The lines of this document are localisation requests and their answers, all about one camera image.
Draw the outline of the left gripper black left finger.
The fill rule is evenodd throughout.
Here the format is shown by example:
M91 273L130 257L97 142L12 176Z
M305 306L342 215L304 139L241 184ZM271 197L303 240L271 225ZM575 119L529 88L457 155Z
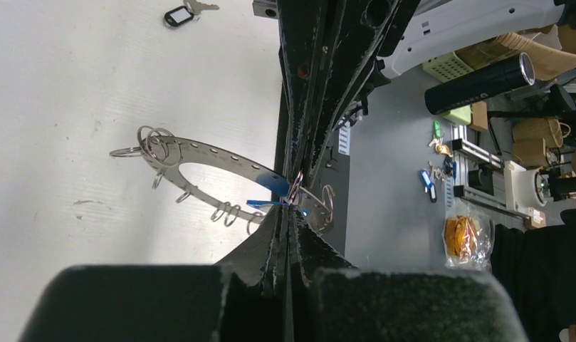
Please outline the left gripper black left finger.
M220 294L215 341L286 339L285 214L285 207L273 207L258 229L217 263Z

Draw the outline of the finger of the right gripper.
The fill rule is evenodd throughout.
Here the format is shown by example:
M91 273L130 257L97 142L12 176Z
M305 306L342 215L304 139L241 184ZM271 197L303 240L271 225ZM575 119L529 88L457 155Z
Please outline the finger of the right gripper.
M304 143L304 184L311 185L337 120L369 78L383 43L395 47L418 1L339 1Z
M288 103L288 177L304 175L307 114L313 107L315 79L320 75L328 37L339 1L278 1L280 62Z

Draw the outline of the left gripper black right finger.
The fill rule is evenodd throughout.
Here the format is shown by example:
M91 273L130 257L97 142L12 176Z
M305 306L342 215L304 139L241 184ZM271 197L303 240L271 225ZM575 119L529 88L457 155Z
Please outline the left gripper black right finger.
M346 317L345 272L354 266L295 207L287 229L287 339L336 341Z

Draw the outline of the key with blue tag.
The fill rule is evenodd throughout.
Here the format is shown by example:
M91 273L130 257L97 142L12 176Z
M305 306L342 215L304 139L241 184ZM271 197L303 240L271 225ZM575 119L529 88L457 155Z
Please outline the key with blue tag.
M302 177L295 181L288 181L284 176L276 173L267 173L256 178L256 183L270 190L277 196L276 200L248 199L246 204L249 207L259 210L268 210L273 206L287 207L290 205L299 207L305 216L309 210L302 205L302 193L300 192L300 182Z

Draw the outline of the round metal keyring disc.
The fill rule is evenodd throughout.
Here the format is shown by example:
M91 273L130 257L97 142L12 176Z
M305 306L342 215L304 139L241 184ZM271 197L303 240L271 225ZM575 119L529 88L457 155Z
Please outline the round metal keyring disc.
M222 219L227 227L231 226L237 219L260 224L269 209L254 209L247 204L243 208L239 204L221 201L211 196L182 174L180 170L182 165L194 164L214 167L238 175L253 183L256 183L257 177L267 173L281 175L261 163L234 152L197 140L179 138L164 128L154 128L148 125L143 125L137 129L137 146L112 150L109 155L115 158L141 157L156 172L152 183L153 189L157 189L163 180L170 182L182 191L182 194L175 201L177 204L189 197L197 198L214 208L211 215L213 222ZM328 194L326 197L319 198L304 187L302 172L299 172L294 180L287 180L292 182L299 177L302 177L300 182L302 205L309 210L308 216L305 216L299 207L294 207L300 210L314 232L318 234L329 232L333 228L334 220L334 190L329 185L325 186L324 190Z

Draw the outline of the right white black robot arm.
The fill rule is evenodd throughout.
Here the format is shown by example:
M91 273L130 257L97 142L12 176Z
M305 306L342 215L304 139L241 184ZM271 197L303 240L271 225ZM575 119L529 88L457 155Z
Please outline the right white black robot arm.
M576 29L576 1L278 1L279 59L289 113L286 176L309 185L331 132L377 57L399 76L428 58L514 31Z

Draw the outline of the green tagged spare key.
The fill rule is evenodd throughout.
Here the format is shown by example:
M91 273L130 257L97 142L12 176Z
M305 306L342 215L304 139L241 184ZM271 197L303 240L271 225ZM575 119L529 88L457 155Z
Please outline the green tagged spare key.
M441 140L444 136L444 131L441 128L441 123L438 120L433 122L433 135L437 140Z

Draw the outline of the key with black tag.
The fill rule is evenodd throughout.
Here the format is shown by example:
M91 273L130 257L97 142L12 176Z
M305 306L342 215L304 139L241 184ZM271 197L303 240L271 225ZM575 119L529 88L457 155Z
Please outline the key with black tag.
M164 14L162 21L166 27L177 29L194 19L198 19L203 11L218 11L216 4L208 4L197 0L184 0L183 5Z

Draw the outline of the black cylinder flask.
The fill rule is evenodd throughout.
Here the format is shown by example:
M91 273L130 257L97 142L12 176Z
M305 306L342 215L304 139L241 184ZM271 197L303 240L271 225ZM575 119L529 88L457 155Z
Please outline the black cylinder flask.
M426 90L424 101L432 115L441 115L524 86L532 86L535 80L531 57L521 52Z

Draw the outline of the orange snack in plastic bag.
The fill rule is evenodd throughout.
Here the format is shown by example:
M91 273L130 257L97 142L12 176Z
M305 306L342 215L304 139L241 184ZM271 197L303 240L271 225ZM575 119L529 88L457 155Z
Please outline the orange snack in plastic bag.
M491 270L494 228L477 206L459 199L453 203L446 212L443 243L448 268Z

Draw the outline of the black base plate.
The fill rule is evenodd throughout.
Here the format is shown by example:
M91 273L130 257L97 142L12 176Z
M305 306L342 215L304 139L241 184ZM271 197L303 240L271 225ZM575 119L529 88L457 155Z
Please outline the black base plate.
M276 156L273 169L282 173L286 160L286 135L288 132L288 109L283 89L280 89L280 105L276 138ZM340 152L340 133L330 136L328 146L323 153L322 163L314 183L308 189L317 197L328 193L323 187L329 185L334 190L333 228L322 238L341 255L345 255L347 233L347 209L350 183L350 156Z

